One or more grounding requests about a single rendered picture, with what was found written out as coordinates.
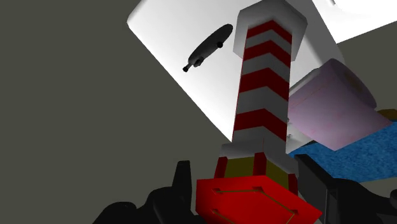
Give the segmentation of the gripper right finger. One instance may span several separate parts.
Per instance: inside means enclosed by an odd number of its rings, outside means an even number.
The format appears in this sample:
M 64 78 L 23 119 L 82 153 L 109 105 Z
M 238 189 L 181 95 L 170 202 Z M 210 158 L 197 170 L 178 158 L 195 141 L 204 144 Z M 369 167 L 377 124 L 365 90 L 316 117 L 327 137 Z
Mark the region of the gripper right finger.
M 333 178 L 307 154 L 298 162 L 298 192 L 322 212 L 322 224 L 397 224 L 397 189 L 377 195 L 356 181 Z

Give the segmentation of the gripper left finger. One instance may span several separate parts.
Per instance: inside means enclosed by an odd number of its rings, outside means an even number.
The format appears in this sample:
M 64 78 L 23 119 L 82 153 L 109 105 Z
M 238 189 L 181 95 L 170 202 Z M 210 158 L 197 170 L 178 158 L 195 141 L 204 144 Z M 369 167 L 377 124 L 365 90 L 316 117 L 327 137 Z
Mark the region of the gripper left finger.
M 171 186 L 149 193 L 146 202 L 115 202 L 105 207 L 92 224 L 204 224 L 191 210 L 192 176 L 188 160 L 179 161 Z

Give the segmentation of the blue fuzzy mat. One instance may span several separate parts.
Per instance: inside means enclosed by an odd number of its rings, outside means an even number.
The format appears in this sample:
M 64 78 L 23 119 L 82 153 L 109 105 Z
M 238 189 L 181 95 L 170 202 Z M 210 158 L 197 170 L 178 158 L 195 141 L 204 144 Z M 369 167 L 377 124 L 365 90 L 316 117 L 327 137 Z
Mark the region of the blue fuzzy mat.
M 289 156 L 298 154 L 307 154 L 334 178 L 365 182 L 397 177 L 397 120 L 337 151 L 312 143 Z

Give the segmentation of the pink toilet paper roll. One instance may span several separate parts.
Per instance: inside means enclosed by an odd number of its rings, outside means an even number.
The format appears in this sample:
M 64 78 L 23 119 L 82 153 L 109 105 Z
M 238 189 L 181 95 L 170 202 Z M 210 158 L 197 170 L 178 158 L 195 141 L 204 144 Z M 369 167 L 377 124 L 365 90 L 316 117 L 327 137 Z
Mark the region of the pink toilet paper roll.
M 316 141 L 337 151 L 390 126 L 363 82 L 330 59 L 289 90 L 286 153 Z

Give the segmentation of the yellow box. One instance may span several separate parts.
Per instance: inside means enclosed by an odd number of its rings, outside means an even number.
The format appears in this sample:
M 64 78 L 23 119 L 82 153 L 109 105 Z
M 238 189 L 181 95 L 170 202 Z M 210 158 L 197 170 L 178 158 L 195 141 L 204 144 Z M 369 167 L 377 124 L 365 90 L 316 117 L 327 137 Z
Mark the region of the yellow box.
M 390 121 L 397 121 L 397 109 L 381 109 L 378 110 L 378 113 Z

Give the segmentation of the red white striped lighthouse figure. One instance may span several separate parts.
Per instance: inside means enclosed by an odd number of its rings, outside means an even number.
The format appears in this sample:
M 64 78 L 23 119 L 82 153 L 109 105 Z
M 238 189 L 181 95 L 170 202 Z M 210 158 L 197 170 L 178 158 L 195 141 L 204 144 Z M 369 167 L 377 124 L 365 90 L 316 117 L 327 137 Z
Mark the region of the red white striped lighthouse figure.
M 286 0 L 239 12 L 232 142 L 222 146 L 213 178 L 197 181 L 195 208 L 207 224 L 314 224 L 320 217 L 299 197 L 298 164 L 286 153 L 290 69 L 306 26 Z

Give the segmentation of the black toy skateboard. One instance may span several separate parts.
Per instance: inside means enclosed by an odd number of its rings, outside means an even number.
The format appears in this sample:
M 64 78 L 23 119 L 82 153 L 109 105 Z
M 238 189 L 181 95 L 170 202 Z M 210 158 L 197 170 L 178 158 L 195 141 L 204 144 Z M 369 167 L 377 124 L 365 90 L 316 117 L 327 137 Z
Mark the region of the black toy skateboard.
M 188 57 L 188 63 L 183 68 L 183 71 L 187 73 L 189 68 L 192 66 L 201 66 L 208 56 L 214 53 L 217 49 L 223 47 L 224 42 L 230 37 L 232 31 L 232 24 L 225 24 L 214 31 L 210 36 L 203 40 L 196 49 L 194 49 L 192 54 Z

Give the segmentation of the white toilet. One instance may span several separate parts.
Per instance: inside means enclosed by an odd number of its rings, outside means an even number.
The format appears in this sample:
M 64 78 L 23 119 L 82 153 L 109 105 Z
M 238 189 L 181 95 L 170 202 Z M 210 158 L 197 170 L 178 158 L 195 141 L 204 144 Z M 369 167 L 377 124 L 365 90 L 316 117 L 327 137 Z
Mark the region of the white toilet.
M 143 45 L 178 82 L 199 108 L 232 142 L 242 58 L 235 53 L 239 12 L 261 0 L 141 0 L 127 24 Z M 313 0 L 286 0 L 306 19 L 289 89 L 330 59 L 344 58 Z M 232 24 L 233 31 L 201 66 L 183 68 L 194 49 L 214 31 Z

